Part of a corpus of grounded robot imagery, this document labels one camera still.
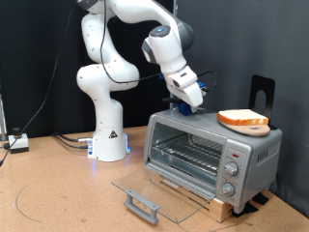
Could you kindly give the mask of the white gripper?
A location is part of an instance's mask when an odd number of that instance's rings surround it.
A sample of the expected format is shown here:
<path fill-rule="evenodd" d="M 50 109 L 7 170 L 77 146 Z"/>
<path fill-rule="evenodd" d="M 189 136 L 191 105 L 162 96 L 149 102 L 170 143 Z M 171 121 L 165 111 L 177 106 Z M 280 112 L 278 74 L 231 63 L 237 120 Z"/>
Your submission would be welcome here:
<path fill-rule="evenodd" d="M 191 105 L 192 113 L 197 113 L 197 107 L 203 103 L 203 96 L 198 83 L 193 81 L 188 86 L 182 87 L 177 81 L 174 81 L 174 85 L 174 95 Z"/>

